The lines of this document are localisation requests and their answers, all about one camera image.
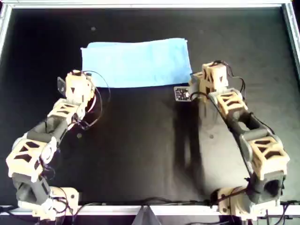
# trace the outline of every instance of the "blue cloth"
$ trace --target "blue cloth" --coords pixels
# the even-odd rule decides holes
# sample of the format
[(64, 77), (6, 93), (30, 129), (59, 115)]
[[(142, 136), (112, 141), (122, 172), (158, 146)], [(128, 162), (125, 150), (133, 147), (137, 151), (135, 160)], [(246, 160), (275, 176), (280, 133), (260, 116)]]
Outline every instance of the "blue cloth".
[[(109, 87), (149, 87), (187, 83), (192, 69), (187, 41), (171, 38), (141, 43), (95, 42), (82, 48), (82, 70), (101, 74)], [(106, 87), (92, 73), (97, 87)]]

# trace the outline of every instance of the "small sensor board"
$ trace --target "small sensor board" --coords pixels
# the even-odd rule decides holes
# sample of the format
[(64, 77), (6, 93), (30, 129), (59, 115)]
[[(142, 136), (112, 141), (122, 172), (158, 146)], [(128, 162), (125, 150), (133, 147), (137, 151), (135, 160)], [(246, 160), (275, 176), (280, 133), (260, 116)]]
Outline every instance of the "small sensor board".
[(174, 87), (176, 102), (190, 102), (189, 87)]

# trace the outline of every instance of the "black mat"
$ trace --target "black mat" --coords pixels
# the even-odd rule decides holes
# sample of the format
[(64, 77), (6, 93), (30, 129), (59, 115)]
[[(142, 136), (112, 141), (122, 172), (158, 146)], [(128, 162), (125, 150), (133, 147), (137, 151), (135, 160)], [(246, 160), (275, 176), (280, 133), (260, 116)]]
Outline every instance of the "black mat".
[[(291, 156), (285, 194), (296, 198), (300, 96), (279, 9), (39, 9), (13, 11), (1, 62), (0, 204), (16, 202), (4, 161), (14, 140), (41, 121), (60, 97), (56, 77), (81, 68), (80, 47), (94, 41), (173, 37), (188, 40), (193, 70), (223, 59), (236, 75), (244, 77), (250, 109), (272, 126)], [(240, 85), (231, 80), (230, 84)], [(61, 145), (63, 164), (49, 183), (75, 187), (88, 202), (151, 196), (201, 199), (199, 174), (207, 178), (205, 188), (211, 187), (204, 191), (207, 194), (220, 178), (234, 181), (234, 174), (222, 169), (226, 160), (235, 158), (230, 165), (236, 166), (237, 173), (244, 168), (232, 140), (228, 144), (218, 132), (218, 126), (223, 125), (214, 128), (215, 137), (199, 138), (198, 124), (197, 106), (176, 104), (171, 86), (113, 89), (104, 117), (93, 129), (80, 139), (76, 137), (79, 129), (67, 134)], [(209, 137), (209, 147), (216, 153), (203, 157), (209, 148), (201, 142)], [(218, 151), (226, 153), (232, 147), (236, 156), (220, 157)], [(191, 149), (188, 166), (186, 148)]]

